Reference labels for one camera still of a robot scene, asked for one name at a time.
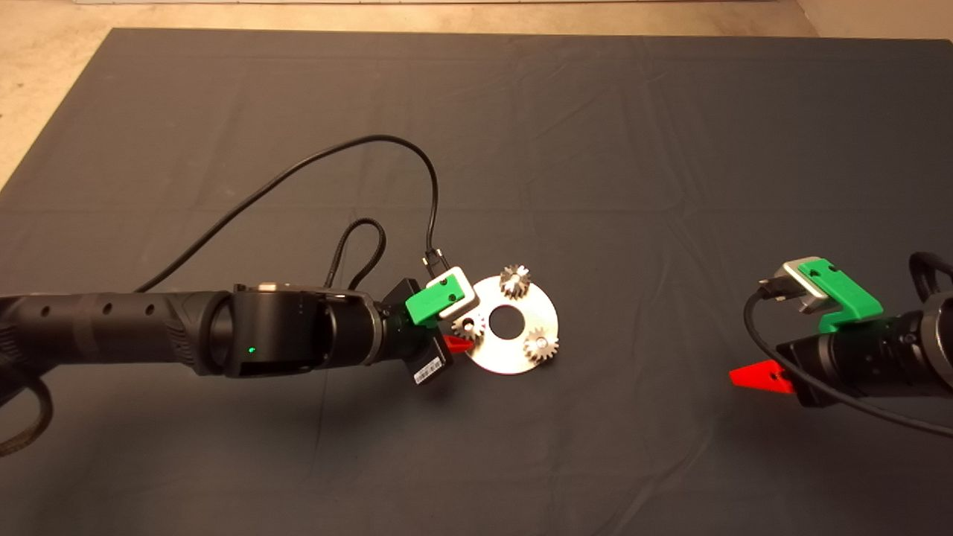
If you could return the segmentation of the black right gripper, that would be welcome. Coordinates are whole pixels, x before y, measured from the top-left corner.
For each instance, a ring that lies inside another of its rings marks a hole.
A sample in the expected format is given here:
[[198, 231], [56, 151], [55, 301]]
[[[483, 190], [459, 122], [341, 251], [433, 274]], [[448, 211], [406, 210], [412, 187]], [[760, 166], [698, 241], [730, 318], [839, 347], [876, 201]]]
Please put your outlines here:
[[[777, 344], [780, 356], [804, 373], [858, 399], [927, 396], [927, 359], [920, 345], [922, 313], [903, 313], [841, 327], [836, 332]], [[733, 386], [795, 394], [776, 360], [730, 371]]]

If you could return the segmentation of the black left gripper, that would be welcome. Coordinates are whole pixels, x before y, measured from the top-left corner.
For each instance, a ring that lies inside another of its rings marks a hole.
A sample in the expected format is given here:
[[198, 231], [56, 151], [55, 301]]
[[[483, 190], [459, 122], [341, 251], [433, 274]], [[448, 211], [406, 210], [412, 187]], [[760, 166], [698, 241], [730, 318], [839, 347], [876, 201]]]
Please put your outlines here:
[[452, 355], [474, 348], [473, 340], [443, 335], [439, 327], [416, 325], [407, 309], [407, 299], [421, 290], [412, 278], [402, 278], [378, 302], [383, 320], [383, 342], [379, 362], [402, 362], [416, 386], [438, 379], [453, 365]]

